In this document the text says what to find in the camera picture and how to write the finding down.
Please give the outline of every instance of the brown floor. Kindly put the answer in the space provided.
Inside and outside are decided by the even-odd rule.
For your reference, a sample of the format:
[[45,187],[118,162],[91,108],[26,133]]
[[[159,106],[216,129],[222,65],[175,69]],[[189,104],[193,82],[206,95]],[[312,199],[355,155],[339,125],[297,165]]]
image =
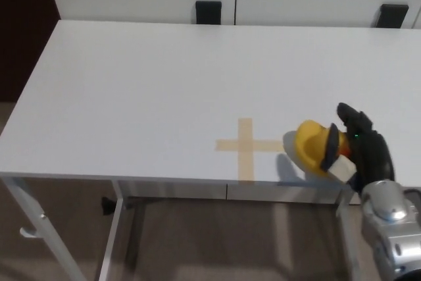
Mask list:
[[[11,109],[0,104],[0,131]],[[112,220],[101,215],[100,198],[113,195],[111,185],[29,183],[87,279],[95,280]],[[67,280],[42,240],[19,235],[30,226],[3,184],[0,197],[0,281]],[[166,200],[145,210],[132,280],[347,280],[333,206]],[[351,207],[351,216],[364,279],[379,280],[359,234],[359,207]]]

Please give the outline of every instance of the table frame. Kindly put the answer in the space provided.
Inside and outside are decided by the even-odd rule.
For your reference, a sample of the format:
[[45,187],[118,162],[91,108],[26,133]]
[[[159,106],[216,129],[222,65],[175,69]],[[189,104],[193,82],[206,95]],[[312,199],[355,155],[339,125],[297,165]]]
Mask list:
[[[78,264],[67,249],[67,246],[55,230],[55,227],[51,224],[48,216],[45,214],[25,181],[22,178],[16,177],[2,177],[2,181],[5,183],[16,202],[20,205],[25,215],[29,218],[32,225],[34,225],[36,236],[45,241],[56,260],[67,273],[69,279],[71,281],[87,281]],[[112,180],[112,185],[117,196],[116,209],[112,218],[111,229],[98,281],[110,281],[109,272],[112,265],[114,242],[116,241],[118,232],[121,230],[122,223],[120,219],[129,205],[128,197],[124,197],[118,181]],[[336,217],[341,226],[350,280],[359,281],[361,280],[362,272],[357,257],[353,231],[351,230],[352,223],[349,220],[348,213],[348,205],[351,202],[353,194],[354,192],[352,190],[344,189],[341,191],[337,201],[338,208]]]

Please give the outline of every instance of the rubber duck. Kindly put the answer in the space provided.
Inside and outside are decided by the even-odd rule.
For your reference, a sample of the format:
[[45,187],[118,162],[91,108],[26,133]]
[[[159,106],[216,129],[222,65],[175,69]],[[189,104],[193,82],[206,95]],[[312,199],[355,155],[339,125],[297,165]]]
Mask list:
[[299,160],[311,172],[325,177],[339,155],[348,157],[351,153],[345,133],[335,124],[326,128],[313,120],[306,120],[298,127],[294,146]]

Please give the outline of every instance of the metal table leg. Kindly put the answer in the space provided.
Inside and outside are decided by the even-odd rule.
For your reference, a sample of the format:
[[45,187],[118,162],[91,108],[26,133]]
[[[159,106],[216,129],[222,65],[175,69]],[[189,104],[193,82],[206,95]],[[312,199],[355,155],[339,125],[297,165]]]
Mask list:
[[345,257],[347,260],[348,271],[351,275],[350,280],[361,281],[362,271],[358,261],[357,247],[355,237],[353,234],[353,224],[349,218],[349,202],[354,195],[354,191],[342,190],[339,195],[339,206],[336,211],[336,217],[339,219],[342,240],[345,250]]
[[10,177],[4,177],[2,180],[26,216],[30,219],[32,225],[34,225],[37,235],[44,239],[71,281],[87,281],[25,181],[21,178]]

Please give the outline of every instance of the tan tape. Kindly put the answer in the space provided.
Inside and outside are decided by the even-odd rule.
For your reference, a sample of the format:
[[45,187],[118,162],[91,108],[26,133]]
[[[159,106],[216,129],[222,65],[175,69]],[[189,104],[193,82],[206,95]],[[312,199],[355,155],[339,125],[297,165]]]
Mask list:
[[254,157],[255,151],[282,152],[284,147],[280,141],[254,140],[253,121],[251,118],[238,119],[238,140],[217,140],[217,151],[238,152],[238,180],[254,181]]

